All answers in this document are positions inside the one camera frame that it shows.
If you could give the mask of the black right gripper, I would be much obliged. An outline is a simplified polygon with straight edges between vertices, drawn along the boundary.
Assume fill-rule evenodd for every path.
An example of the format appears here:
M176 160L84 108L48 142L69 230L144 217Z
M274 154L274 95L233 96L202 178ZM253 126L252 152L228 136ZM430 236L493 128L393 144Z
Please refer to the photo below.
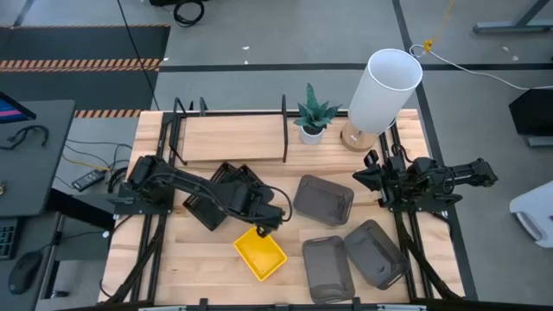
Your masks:
M355 172L353 178L371 191L379 191L381 198L378 204L390 208L405 170L404 159L394 155L388 157L382 165L377 164L377 161L378 153L372 149L365 158L366 169Z

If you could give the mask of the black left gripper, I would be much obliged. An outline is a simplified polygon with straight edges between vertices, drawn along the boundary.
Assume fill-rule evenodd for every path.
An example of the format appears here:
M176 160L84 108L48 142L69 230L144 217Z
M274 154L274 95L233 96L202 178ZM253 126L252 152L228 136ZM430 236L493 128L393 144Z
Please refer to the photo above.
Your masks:
M278 206L254 203L249 207L245 219L258 225L256 227L256 233L262 238L263 236L269 236L272 230L277 230L283 223L284 216L284 210Z

